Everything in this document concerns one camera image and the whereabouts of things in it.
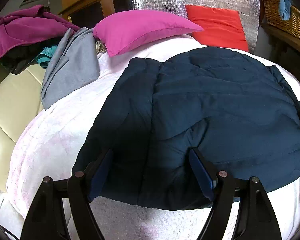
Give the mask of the red pillow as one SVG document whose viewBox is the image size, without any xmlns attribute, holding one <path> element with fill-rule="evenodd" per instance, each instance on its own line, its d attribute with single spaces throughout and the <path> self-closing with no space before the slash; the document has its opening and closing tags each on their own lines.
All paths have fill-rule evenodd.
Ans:
<svg viewBox="0 0 300 240">
<path fill-rule="evenodd" d="M 185 5 L 187 18 L 203 31 L 192 34 L 200 44 L 248 52 L 239 12 L 231 9 Z"/>
</svg>

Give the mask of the white bed sheet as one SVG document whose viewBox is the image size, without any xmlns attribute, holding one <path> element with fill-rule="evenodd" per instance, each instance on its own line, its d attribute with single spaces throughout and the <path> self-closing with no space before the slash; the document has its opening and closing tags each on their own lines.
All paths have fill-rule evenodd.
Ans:
<svg viewBox="0 0 300 240">
<path fill-rule="evenodd" d="M 25 216 L 43 176 L 65 179 L 71 175 L 79 150 L 107 96 L 128 63 L 135 57 L 165 62 L 193 49 L 205 52 L 236 52 L 265 66 L 275 66 L 300 100 L 300 83 L 268 59 L 238 49 L 208 47 L 187 35 L 163 39 L 110 58 L 98 58 L 100 77 L 42 110 L 17 137 L 10 155 L 5 190 L 0 190 L 0 225 L 20 239 Z M 268 193 L 276 213 L 282 239 L 300 235 L 300 177 Z M 193 211 L 164 211 L 123 204 L 104 197 L 92 202 L 101 230 L 110 239 L 196 239 L 210 208 Z"/>
</svg>

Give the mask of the black garment on sofa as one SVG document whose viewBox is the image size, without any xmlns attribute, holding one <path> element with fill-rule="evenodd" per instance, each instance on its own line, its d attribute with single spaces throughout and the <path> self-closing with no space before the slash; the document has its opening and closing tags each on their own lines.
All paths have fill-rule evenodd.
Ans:
<svg viewBox="0 0 300 240">
<path fill-rule="evenodd" d="M 12 74 L 20 74 L 25 70 L 45 47 L 58 45 L 61 37 L 37 42 L 29 45 L 16 46 L 0 58 L 0 63 Z"/>
</svg>

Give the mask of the magenta pillow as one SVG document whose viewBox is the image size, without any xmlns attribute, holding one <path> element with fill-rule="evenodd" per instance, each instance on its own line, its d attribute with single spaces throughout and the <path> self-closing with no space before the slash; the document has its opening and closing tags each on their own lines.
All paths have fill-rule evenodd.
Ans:
<svg viewBox="0 0 300 240">
<path fill-rule="evenodd" d="M 122 55 L 144 44 L 176 35 L 203 31 L 186 18 L 157 10 L 128 10 L 111 14 L 93 28 L 94 38 L 110 57 Z"/>
</svg>

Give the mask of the grey folded garment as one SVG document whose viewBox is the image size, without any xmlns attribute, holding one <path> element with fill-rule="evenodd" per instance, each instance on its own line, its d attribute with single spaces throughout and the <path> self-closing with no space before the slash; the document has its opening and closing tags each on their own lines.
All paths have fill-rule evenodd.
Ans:
<svg viewBox="0 0 300 240">
<path fill-rule="evenodd" d="M 73 91 L 98 79 L 100 67 L 93 30 L 69 28 L 54 52 L 43 78 L 41 102 L 45 110 Z"/>
</svg>

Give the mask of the magenta fleece garment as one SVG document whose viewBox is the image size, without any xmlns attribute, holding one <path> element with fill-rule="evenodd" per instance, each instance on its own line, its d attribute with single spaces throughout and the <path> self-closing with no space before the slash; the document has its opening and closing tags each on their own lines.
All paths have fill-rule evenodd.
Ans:
<svg viewBox="0 0 300 240">
<path fill-rule="evenodd" d="M 9 50 L 23 45 L 62 37 L 68 29 L 79 27 L 44 10 L 43 5 L 14 11 L 0 17 L 0 58 Z"/>
</svg>

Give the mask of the wooden pillar cabinet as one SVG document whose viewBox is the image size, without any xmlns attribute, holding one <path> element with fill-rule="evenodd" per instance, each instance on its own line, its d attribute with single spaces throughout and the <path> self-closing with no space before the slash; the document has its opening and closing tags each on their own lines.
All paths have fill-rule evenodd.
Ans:
<svg viewBox="0 0 300 240">
<path fill-rule="evenodd" d="M 63 19 L 79 27 L 93 28 L 107 16 L 128 9 L 126 0 L 61 0 Z"/>
</svg>

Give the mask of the teal garment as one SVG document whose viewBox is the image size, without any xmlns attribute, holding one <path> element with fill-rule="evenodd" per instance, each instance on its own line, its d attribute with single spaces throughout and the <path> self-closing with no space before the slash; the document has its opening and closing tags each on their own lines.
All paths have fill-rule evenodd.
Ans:
<svg viewBox="0 0 300 240">
<path fill-rule="evenodd" d="M 45 47 L 43 51 L 34 59 L 42 68 L 46 69 L 57 49 L 57 45 Z"/>
</svg>

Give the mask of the cream leather sofa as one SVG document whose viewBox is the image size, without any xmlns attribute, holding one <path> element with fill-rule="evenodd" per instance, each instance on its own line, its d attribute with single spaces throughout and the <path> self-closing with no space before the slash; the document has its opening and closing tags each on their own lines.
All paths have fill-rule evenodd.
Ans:
<svg viewBox="0 0 300 240">
<path fill-rule="evenodd" d="M 0 64 L 0 190 L 5 185 L 10 159 L 18 138 L 30 121 L 43 109 L 40 99 L 45 74 L 38 64 L 18 75 Z"/>
</svg>

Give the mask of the navy blue padded jacket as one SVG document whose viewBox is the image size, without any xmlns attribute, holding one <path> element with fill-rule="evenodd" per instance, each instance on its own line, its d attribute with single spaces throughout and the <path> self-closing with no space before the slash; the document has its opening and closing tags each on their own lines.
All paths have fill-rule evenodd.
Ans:
<svg viewBox="0 0 300 240">
<path fill-rule="evenodd" d="M 207 207 L 188 160 L 257 176 L 266 191 L 300 177 L 298 99 L 275 66 L 203 48 L 165 62 L 133 58 L 97 115 L 72 168 L 111 152 L 106 198 L 164 210 Z"/>
</svg>

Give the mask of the blue cloth in basket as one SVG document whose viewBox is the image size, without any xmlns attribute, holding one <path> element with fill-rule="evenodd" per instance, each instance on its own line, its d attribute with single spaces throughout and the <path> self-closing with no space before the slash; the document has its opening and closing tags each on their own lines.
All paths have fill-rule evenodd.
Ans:
<svg viewBox="0 0 300 240">
<path fill-rule="evenodd" d="M 292 0 L 279 0 L 279 16 L 281 20 L 288 21 L 290 19 Z"/>
</svg>

